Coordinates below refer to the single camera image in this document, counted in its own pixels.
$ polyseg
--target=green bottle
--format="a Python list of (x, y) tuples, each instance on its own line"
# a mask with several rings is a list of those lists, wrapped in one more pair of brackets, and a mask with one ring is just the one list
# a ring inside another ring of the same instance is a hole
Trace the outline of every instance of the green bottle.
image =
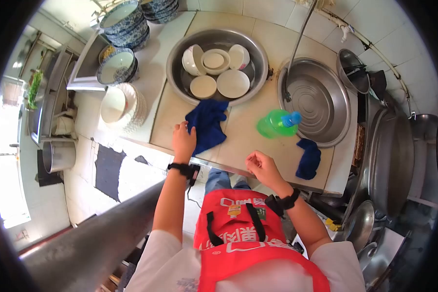
[(302, 121), (299, 112), (289, 113), (283, 109), (273, 109), (267, 116), (260, 119), (256, 129), (266, 138), (280, 136), (291, 137), (298, 131), (298, 124)]

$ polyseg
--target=apron strap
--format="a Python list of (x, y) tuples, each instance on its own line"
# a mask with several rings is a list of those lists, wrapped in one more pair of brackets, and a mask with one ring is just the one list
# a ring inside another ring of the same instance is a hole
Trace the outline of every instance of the apron strap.
[(255, 227), (255, 231), (258, 234), (258, 238), (261, 242), (264, 242), (266, 239), (266, 233), (264, 231), (263, 223), (261, 223), (260, 217), (256, 209), (253, 207), (251, 203), (246, 203), (246, 208), (250, 213), (251, 220), (253, 221), (253, 226)]
[(206, 214), (206, 219), (208, 220), (208, 225), (206, 228), (208, 229), (208, 236), (211, 243), (214, 246), (224, 244), (224, 241), (220, 237), (218, 237), (211, 228), (212, 221), (214, 220), (214, 215), (212, 214), (212, 211)]

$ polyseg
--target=stacked bowls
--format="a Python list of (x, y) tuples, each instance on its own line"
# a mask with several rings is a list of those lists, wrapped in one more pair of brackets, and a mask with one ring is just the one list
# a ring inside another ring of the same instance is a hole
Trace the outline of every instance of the stacked bowls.
[(138, 79), (138, 60), (128, 48), (116, 49), (100, 64), (97, 71), (99, 83), (116, 85)]
[(177, 15), (178, 0), (144, 0), (141, 9), (152, 23), (167, 23)]
[(116, 48), (141, 50), (150, 32), (141, 4), (137, 0), (123, 2), (109, 11), (99, 23), (108, 40)]
[(133, 85), (121, 83), (107, 89), (100, 113), (109, 129), (130, 135), (138, 131), (146, 119), (146, 100)]

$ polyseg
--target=person's right hand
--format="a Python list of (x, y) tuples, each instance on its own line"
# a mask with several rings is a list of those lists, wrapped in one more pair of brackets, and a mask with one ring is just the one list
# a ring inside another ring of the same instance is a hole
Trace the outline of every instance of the person's right hand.
[(277, 170), (274, 159), (255, 150), (245, 160), (246, 169), (268, 188), (275, 192), (282, 185), (288, 184)]

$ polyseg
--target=red apron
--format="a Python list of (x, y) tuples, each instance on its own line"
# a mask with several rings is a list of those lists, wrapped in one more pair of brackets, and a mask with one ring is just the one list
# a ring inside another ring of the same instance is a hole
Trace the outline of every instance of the red apron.
[(280, 217), (266, 206), (266, 197), (231, 189), (204, 197), (193, 241), (201, 251), (198, 292), (214, 292), (216, 282), (273, 259), (300, 264), (312, 276), (314, 292), (330, 291), (320, 269), (286, 244)]

